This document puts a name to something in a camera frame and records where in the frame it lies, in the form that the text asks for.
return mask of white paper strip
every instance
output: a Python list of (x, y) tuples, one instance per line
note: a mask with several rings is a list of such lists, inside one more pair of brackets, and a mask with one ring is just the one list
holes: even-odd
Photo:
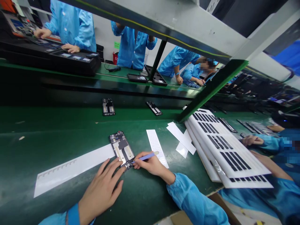
[(159, 152), (159, 154), (157, 155), (157, 158), (168, 169), (169, 165), (166, 160), (165, 154), (163, 153), (162, 147), (159, 143), (159, 139), (157, 137), (155, 130), (146, 130), (146, 131), (147, 131), (148, 139), (150, 142), (151, 150), (153, 152), (155, 152), (155, 151)]
[(37, 175), (34, 198), (115, 156), (111, 144)]
[(192, 143), (183, 135), (179, 128), (174, 124), (174, 122), (168, 123), (167, 129), (183, 144), (184, 147), (193, 155), (196, 151), (196, 148)]
[[(192, 142), (190, 135), (188, 133), (188, 130), (185, 130), (184, 134), (183, 134), (190, 142)], [(183, 146), (183, 144), (181, 142), (179, 142), (179, 144), (176, 147), (176, 151), (179, 152), (180, 155), (182, 155), (184, 158), (187, 157), (188, 155), (188, 150), (186, 147)]]

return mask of circuit board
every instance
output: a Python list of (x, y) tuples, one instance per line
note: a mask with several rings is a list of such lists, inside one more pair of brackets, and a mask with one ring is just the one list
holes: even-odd
[(113, 107), (113, 100), (111, 98), (103, 98), (102, 105), (104, 116), (114, 116), (116, 114)]
[(135, 156), (128, 144), (123, 131), (119, 131), (115, 134), (110, 135), (109, 141), (112, 145), (116, 157), (119, 157), (120, 161), (123, 161), (120, 167), (125, 166), (125, 171), (129, 170), (133, 166), (131, 163), (134, 161)]
[(152, 110), (156, 116), (161, 116), (163, 113), (157, 108), (157, 106), (152, 101), (146, 102), (146, 105)]

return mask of red container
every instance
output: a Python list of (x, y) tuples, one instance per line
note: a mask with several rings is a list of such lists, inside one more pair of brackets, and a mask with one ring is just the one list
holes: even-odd
[(113, 53), (112, 53), (112, 58), (113, 58), (113, 64), (114, 64), (114, 65), (116, 65), (117, 62), (118, 62), (118, 53), (119, 53), (119, 52), (116, 52), (116, 53), (113, 52)]

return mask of workbench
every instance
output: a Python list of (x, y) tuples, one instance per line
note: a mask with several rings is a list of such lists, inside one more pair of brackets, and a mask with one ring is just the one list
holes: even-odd
[[(156, 117), (147, 108), (115, 108), (116, 115), (102, 116), (102, 108), (91, 107), (4, 107), (0, 108), (1, 224), (37, 224), (45, 217), (68, 210), (80, 200), (99, 166), (33, 198), (37, 174), (109, 144), (108, 136), (122, 130), (134, 152), (151, 151), (146, 129), (155, 129), (170, 170), (186, 174), (205, 195), (221, 189), (211, 182), (197, 153), (184, 159), (176, 150), (179, 141), (166, 129), (181, 112), (164, 109)], [(251, 112), (215, 113), (239, 133), (249, 134), (236, 119), (268, 124), (268, 115)], [(184, 132), (184, 124), (177, 124)], [(115, 204), (94, 224), (145, 225), (179, 209), (166, 184), (147, 171), (125, 172), (123, 189)]]

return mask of green sign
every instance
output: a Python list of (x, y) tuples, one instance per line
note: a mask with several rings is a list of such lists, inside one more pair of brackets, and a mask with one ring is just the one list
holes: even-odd
[(115, 42), (115, 48), (120, 49), (120, 42)]

